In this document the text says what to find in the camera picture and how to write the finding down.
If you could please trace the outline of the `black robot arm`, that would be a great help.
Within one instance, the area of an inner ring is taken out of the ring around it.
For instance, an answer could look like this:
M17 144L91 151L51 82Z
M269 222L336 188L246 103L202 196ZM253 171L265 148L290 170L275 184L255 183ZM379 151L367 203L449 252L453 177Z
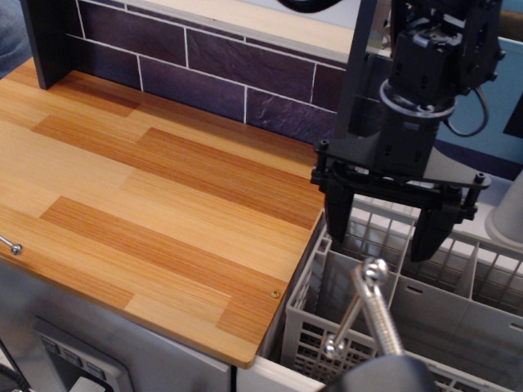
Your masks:
M498 1L365 1L333 137L315 144L311 180L331 238L345 238L354 197L416 207L410 256L432 257L472 219L489 177L436 149L458 96L484 98L504 57Z

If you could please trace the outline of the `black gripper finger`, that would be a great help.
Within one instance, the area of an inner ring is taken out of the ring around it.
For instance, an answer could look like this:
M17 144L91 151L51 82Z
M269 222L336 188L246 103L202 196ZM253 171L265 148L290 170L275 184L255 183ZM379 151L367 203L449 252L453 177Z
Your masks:
M421 262L433 257L460 221L461 212L457 209L422 209L411 242L410 260Z
M341 243L351 216L354 193L350 189L330 189L325 195L325 212L329 235Z

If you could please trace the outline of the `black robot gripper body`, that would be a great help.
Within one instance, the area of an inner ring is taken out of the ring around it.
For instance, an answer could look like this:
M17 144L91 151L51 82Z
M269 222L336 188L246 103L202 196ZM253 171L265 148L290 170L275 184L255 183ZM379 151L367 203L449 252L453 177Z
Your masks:
M461 221L472 219L481 191L490 178L441 153L436 134L449 124L455 98L423 101L404 94L389 82L379 89L377 130L370 136L315 144L317 164L312 181L324 196L330 189L424 208L457 209Z

